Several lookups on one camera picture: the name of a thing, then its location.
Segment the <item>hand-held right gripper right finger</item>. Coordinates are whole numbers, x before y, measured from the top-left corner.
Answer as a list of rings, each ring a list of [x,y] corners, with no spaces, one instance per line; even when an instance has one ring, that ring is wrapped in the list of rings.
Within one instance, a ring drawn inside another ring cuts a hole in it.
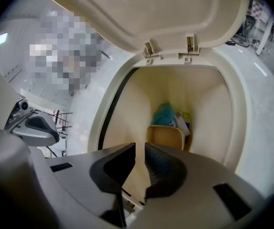
[[[268,200],[222,164],[145,143],[151,185],[129,229],[247,229]]]

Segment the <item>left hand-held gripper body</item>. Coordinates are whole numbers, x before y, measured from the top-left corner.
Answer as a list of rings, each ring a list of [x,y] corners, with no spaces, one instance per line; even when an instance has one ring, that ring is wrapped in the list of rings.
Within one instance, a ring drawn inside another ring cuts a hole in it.
[[[34,108],[29,105],[26,99],[20,98],[13,107],[9,118],[5,124],[4,130],[12,130],[22,120],[31,115],[34,112]]]

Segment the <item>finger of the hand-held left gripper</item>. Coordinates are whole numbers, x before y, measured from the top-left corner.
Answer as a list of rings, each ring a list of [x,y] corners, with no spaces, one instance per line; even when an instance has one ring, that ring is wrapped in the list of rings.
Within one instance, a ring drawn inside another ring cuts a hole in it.
[[[59,142],[58,133],[44,122],[24,122],[12,133],[21,137],[27,145],[54,145]]]
[[[31,115],[31,129],[49,133],[55,140],[60,139],[56,124],[47,113],[33,112]]]

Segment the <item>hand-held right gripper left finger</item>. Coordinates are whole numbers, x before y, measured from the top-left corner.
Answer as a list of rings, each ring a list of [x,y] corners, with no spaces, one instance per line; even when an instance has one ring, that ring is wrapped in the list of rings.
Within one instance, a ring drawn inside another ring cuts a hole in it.
[[[32,205],[60,229],[125,228],[122,187],[135,165],[136,146],[45,158],[32,150]]]

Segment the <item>brown paper cup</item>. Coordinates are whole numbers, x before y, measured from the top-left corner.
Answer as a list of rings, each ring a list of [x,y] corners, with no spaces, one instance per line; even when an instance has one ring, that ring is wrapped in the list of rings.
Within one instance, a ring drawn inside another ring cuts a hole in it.
[[[154,145],[184,150],[185,135],[179,128],[176,127],[150,125],[147,128],[147,142]]]

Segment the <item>beige pedal trash bin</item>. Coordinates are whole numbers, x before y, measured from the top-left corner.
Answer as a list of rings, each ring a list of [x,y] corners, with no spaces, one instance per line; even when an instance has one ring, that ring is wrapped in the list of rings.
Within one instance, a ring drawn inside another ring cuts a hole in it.
[[[246,147],[249,101],[237,64],[218,51],[243,21],[248,0],[53,0],[86,19],[100,36],[133,53],[111,79],[88,141],[111,138],[112,115],[149,117],[163,101],[192,107],[192,151],[230,171]]]

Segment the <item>black folding chair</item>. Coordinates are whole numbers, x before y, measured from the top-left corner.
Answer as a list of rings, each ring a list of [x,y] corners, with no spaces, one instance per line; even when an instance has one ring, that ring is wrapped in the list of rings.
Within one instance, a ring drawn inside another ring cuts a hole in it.
[[[54,111],[53,114],[51,114],[56,125],[57,134],[60,138],[58,143],[46,147],[51,153],[51,158],[66,156],[67,138],[69,136],[69,131],[72,128],[72,115],[73,112],[63,112],[61,110]]]

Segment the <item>printed snack wrapper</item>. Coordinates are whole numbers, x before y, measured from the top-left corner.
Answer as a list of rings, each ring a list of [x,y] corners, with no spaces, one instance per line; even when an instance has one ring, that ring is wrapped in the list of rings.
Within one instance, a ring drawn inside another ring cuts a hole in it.
[[[186,122],[183,116],[179,113],[174,115],[172,121],[169,123],[169,126],[180,129],[185,136],[190,135],[190,124],[189,122]]]

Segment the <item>teal crumpled bag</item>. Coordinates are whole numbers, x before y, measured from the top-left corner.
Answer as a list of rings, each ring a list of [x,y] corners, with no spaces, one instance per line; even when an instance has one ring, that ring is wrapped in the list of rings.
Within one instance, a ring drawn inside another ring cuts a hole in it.
[[[169,103],[161,104],[153,114],[151,125],[169,126],[175,116],[172,105]]]

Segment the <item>black round fan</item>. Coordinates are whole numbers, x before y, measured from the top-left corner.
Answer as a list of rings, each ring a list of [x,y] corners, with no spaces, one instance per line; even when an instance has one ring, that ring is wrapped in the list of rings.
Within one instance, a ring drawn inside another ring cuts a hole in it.
[[[247,37],[256,23],[256,19],[251,15],[246,15],[244,23],[244,34]]]

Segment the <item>purple checkered cloth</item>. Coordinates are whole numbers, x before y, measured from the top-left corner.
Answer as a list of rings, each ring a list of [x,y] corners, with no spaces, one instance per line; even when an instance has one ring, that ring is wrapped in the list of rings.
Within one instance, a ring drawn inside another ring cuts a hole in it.
[[[261,2],[261,0],[253,0],[251,15],[255,19],[259,19],[261,16],[269,17],[271,15],[271,12],[270,12],[270,9]]]

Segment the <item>white frame table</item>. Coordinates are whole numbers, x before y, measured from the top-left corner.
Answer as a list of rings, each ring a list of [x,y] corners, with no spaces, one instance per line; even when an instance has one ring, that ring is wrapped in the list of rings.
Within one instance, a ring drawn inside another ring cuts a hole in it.
[[[266,44],[269,36],[270,36],[271,29],[273,27],[273,23],[274,23],[274,19],[273,19],[273,17],[271,17],[269,19],[268,23],[267,23],[267,26],[266,26],[266,29],[264,31],[263,37],[262,37],[262,39],[260,41],[260,44],[259,44],[259,46],[258,46],[258,48],[256,50],[257,56],[259,56],[261,54],[261,52],[262,52],[262,50],[263,50],[263,48],[264,48],[264,46],[265,46],[265,44]]]

